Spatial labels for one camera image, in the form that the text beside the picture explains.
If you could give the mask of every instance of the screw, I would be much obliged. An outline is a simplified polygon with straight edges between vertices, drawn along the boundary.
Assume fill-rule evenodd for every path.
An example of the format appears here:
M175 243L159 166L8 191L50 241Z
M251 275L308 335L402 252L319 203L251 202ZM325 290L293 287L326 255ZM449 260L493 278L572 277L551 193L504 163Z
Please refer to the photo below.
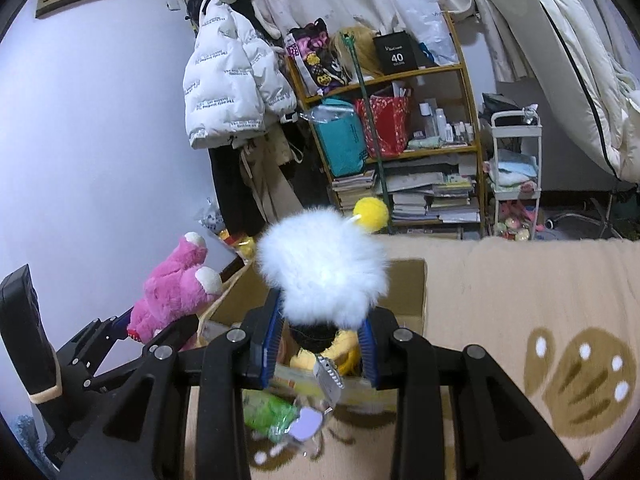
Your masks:
M486 350L478 345L470 345L466 348L466 354L473 359L482 359L486 355Z
M174 353L174 351L170 346L159 346L154 351L154 355L156 356L156 358L160 359L161 361L167 359L168 357L171 357L172 353Z
M226 333L226 338L232 343L238 343L246 337L246 333L241 328L234 328Z
M411 332L411 330L409 330L408 328L398 328L394 331L394 339L396 339L397 341L411 341L413 336L414 333Z

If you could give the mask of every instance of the white rolling cart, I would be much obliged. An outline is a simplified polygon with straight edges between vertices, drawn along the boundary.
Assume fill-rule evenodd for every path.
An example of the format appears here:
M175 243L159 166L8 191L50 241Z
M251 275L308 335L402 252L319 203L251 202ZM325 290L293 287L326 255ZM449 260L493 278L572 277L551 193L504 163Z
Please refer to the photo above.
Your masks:
M534 215L534 221L529 227L529 240L533 240L536 234L536 221L538 218L538 211L540 209L540 192L541 177L542 177L542 124L540 117L538 117L537 126L496 126L496 119L504 117L524 117L522 110L514 110L509 112L497 112L491 117L491 124L487 121L482 121L483 126L487 129L494 140L494 157L496 159L496 166L498 165L498 139L514 139L517 137L537 137L538 138L538 156L536 157L538 163L538 179L536 183L536 189L533 193L523 193L520 190L504 190L500 186L493 183L491 187L495 196L495 219L494 226L498 223L498 213L500 211L500 202L506 202L507 200L535 200L536 211Z

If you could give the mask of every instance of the beige blanket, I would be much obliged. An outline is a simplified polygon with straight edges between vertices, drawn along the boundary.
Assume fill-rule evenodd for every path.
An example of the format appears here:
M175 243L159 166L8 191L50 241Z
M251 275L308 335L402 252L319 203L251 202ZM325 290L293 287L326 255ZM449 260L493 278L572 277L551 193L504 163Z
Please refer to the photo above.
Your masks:
M424 335L448 348L484 346L590 478L640 408L640 242L383 240L391 258L427 262ZM392 416L342 415L324 430L317 461L283 455L253 464L253 478L388 479ZM453 478L447 421L445 428Z

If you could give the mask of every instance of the green package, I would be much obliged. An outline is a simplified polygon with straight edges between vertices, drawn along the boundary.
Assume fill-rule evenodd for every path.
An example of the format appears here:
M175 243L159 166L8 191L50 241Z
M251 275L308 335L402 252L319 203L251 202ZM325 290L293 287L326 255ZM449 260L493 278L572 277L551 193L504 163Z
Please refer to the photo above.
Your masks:
M244 423L276 444L300 415L295 406L281 398L256 390L242 391L242 409Z

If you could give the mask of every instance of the white wall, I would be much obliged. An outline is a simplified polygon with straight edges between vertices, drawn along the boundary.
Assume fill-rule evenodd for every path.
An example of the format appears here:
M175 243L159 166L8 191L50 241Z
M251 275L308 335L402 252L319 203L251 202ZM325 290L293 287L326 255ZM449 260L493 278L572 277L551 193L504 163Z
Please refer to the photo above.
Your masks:
M609 190L614 177L602 170L566 136L555 120L548 101L535 79L496 84L489 47L482 25L471 17L456 25L474 90L481 109L483 92L504 94L517 104L538 103L542 130L542 187L546 190Z
M29 0L0 44L0 280L30 264L56 348L127 310L213 194L184 131L193 32L165 3L91 0L36 20ZM230 257L207 240L221 270ZM112 364L139 355L120 346ZM1 343L0 376L0 412L26 413Z

